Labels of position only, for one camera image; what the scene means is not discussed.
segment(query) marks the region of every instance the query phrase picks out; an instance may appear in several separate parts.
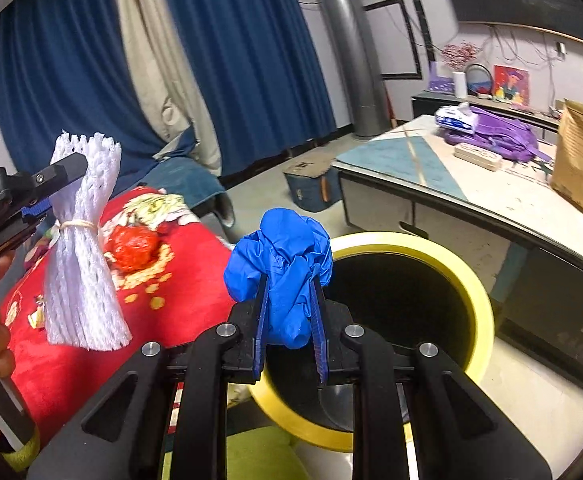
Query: rubber band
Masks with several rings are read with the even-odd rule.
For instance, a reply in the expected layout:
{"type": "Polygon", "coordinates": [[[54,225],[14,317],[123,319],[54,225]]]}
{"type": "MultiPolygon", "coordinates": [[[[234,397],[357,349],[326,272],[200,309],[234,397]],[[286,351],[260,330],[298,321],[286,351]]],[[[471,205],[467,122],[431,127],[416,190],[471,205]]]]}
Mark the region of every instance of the rubber band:
{"type": "Polygon", "coordinates": [[[66,222],[60,224],[59,231],[62,231],[67,227],[86,227],[87,229],[91,229],[94,233],[98,234],[98,226],[87,220],[67,220],[66,222]]]}

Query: trash bin rim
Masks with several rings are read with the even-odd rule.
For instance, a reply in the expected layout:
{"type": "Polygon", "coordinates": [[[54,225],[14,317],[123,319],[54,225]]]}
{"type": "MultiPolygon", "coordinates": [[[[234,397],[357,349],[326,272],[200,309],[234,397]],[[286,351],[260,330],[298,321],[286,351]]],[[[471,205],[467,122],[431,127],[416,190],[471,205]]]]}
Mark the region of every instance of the trash bin rim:
{"type": "MultiPolygon", "coordinates": [[[[331,240],[334,261],[370,253],[401,254],[415,258],[440,272],[459,292],[465,305],[473,305],[471,322],[474,346],[465,368],[467,375],[475,382],[485,374],[494,346],[494,316],[491,302],[478,279],[463,260],[450,250],[425,238],[415,235],[391,232],[366,232],[345,235],[331,240]]],[[[298,415],[283,402],[267,373],[267,366],[261,380],[250,386],[254,400],[260,408],[283,430],[313,444],[339,452],[353,450],[353,433],[330,430],[314,424],[298,415]]],[[[404,426],[405,439],[413,441],[411,425],[404,426]]]]}

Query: metal screw head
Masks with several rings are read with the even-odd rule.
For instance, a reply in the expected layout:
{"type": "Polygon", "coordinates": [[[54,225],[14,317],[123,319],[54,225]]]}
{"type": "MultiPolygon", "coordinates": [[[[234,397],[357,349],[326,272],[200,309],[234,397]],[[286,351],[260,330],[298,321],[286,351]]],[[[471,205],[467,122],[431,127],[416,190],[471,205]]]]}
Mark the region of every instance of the metal screw head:
{"type": "Polygon", "coordinates": [[[422,343],[422,345],[418,347],[418,350],[425,357],[434,357],[438,355],[438,346],[433,343],[422,343]]]}
{"type": "Polygon", "coordinates": [[[365,329],[360,325],[347,325],[345,333],[350,337],[360,337],[365,333],[365,329]]]}
{"type": "Polygon", "coordinates": [[[155,341],[150,341],[149,343],[145,343],[140,351],[144,356],[153,357],[160,352],[160,344],[155,341]]]}
{"type": "Polygon", "coordinates": [[[223,323],[216,327],[216,333],[220,337],[229,337],[236,333],[236,327],[232,323],[223,323]]]}

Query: blue curtain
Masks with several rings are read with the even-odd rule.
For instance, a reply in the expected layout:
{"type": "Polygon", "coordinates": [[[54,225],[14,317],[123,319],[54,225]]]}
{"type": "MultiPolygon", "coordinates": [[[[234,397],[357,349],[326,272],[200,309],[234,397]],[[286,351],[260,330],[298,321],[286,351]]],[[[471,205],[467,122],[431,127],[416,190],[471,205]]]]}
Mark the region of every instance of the blue curtain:
{"type": "Polygon", "coordinates": [[[121,143],[117,190],[156,166],[165,143],[136,98],[115,0],[15,0],[1,12],[0,129],[22,171],[49,164],[62,130],[121,143]]]}
{"type": "Polygon", "coordinates": [[[210,111],[223,174],[335,130],[297,0],[168,0],[210,111]]]}

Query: blue towel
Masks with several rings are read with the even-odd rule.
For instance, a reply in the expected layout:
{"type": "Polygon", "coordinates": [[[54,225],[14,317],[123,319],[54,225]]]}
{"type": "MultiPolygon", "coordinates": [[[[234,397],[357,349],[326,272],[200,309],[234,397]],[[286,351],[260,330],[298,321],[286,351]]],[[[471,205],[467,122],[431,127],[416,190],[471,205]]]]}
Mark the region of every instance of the blue towel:
{"type": "Polygon", "coordinates": [[[138,182],[144,182],[154,189],[163,187],[168,193],[182,195],[190,209],[225,193],[218,179],[188,156],[162,160],[138,182]]]}
{"type": "Polygon", "coordinates": [[[270,209],[260,229],[241,238],[225,269],[225,284],[235,301],[252,300],[260,277],[268,277],[268,344],[302,348],[311,336],[310,283],[332,272],[329,235],[313,218],[289,209],[270,209]]]}

